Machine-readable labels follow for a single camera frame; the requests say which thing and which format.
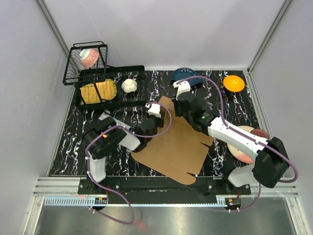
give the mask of orange bowl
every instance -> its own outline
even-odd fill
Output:
[[[245,88],[245,82],[242,78],[230,75],[223,80],[223,84],[230,92],[240,92]]]

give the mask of white ceramic pot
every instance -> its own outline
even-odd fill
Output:
[[[83,49],[79,54],[80,61],[85,69],[91,68],[98,61],[99,55],[99,52],[92,48]]]
[[[122,83],[122,89],[125,93],[135,92],[137,91],[137,82],[128,78]]]

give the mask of pink cup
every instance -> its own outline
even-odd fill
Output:
[[[95,49],[83,49],[80,54],[80,61],[83,67],[87,70],[92,67],[99,58],[99,52]]]

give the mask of metal floor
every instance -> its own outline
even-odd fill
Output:
[[[252,202],[243,199],[243,207]],[[137,223],[121,225],[93,214],[85,207],[44,206],[36,235],[295,235],[284,198],[261,198],[241,213],[214,212],[205,208],[135,208]],[[126,221],[127,207],[103,212]]]

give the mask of plate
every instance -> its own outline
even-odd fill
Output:
[[[95,83],[100,96],[105,100],[112,100],[117,93],[116,84],[111,79],[106,79],[104,82]],[[87,84],[80,88],[82,97],[86,104],[99,103],[100,99],[93,83]]]
[[[251,126],[238,126],[240,129],[247,131],[250,133],[250,131],[254,130],[253,127]],[[238,150],[237,148],[235,148],[234,146],[227,144],[227,147],[229,149],[229,151],[231,152],[231,154],[237,158],[239,161],[243,162],[243,163],[254,163],[254,161],[248,157],[246,154],[244,154],[242,151]]]

